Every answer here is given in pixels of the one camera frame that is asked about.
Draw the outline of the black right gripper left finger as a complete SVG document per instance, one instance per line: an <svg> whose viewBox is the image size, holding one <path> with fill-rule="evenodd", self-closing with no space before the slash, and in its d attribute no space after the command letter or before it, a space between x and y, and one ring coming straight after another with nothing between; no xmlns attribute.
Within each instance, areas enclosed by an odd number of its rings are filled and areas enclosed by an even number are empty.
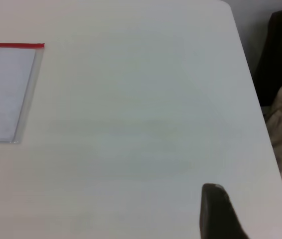
<svg viewBox="0 0 282 239"><path fill-rule="evenodd" d="M229 195L219 184L206 183L201 191L199 220L202 239L247 239Z"/></svg>

